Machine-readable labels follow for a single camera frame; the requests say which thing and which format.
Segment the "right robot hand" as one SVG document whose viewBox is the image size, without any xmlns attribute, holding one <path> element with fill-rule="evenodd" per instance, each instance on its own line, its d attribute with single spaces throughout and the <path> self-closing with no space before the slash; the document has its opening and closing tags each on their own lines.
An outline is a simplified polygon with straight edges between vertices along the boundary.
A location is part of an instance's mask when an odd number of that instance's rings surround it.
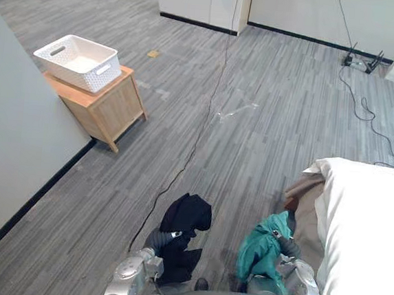
<svg viewBox="0 0 394 295">
<path fill-rule="evenodd" d="M 301 250 L 295 240 L 284 237 L 277 230 L 272 231 L 272 236 L 274 238 L 274 245 L 281 254 L 295 259 L 299 259 L 301 257 Z"/>
</svg>

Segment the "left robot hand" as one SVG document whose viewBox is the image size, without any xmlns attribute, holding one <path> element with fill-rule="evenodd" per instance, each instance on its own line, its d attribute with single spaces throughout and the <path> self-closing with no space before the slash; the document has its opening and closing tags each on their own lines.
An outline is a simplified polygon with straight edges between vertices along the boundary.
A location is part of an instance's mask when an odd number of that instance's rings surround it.
<svg viewBox="0 0 394 295">
<path fill-rule="evenodd" d="M 153 229 L 146 238 L 143 248 L 151 249 L 155 256 L 162 256 L 162 250 L 169 244 L 187 248 L 189 237 L 183 232 L 162 232 L 159 228 Z"/>
</svg>

